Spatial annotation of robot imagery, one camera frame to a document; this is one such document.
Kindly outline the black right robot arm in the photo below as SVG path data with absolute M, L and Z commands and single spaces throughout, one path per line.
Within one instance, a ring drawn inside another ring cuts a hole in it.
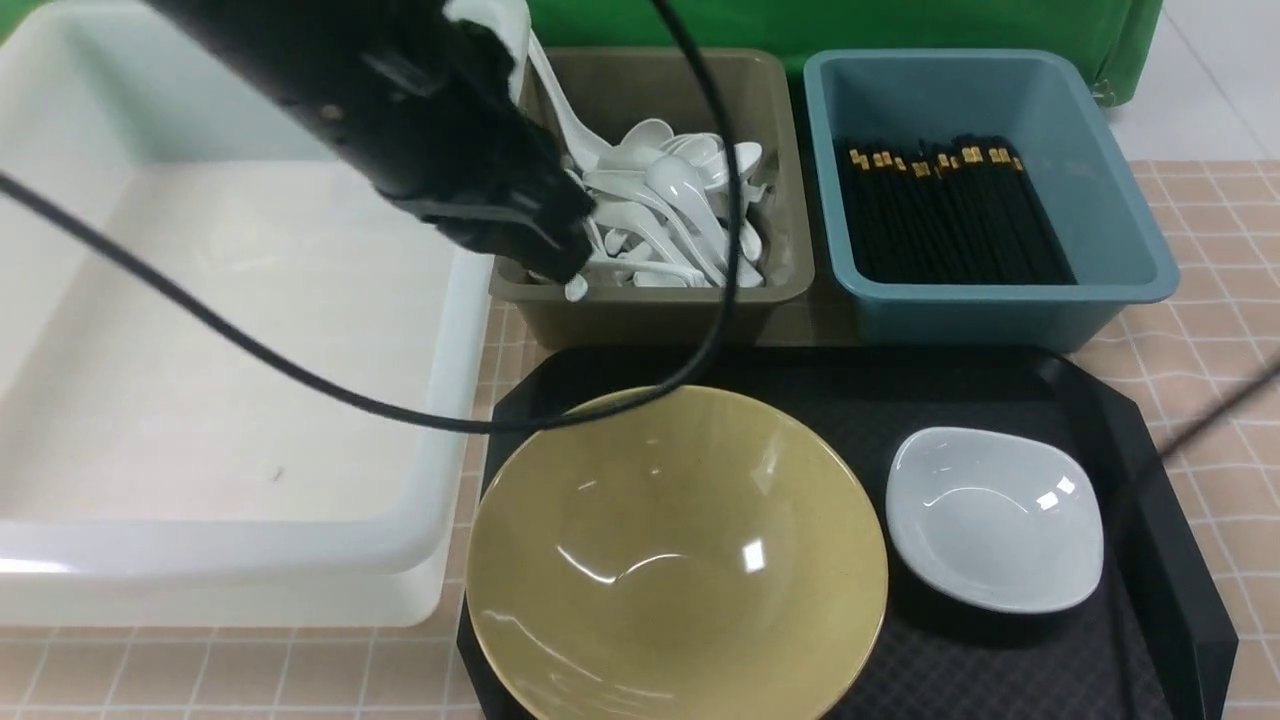
M 1279 354 L 1272 355 L 1262 368 L 1238 389 L 1233 389 L 1225 398 L 1203 411 L 1188 427 L 1179 430 L 1158 451 L 1158 460 L 1165 464 L 1175 459 L 1179 454 L 1197 443 L 1202 436 L 1210 433 L 1217 424 L 1229 419 L 1236 410 L 1254 401 L 1270 386 L 1277 382 Z

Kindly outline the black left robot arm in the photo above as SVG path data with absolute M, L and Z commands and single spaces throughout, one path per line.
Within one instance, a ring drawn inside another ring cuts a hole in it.
M 511 97 L 498 35 L 442 1 L 155 1 L 154 9 L 352 165 L 472 252 L 564 283 L 594 202 Z

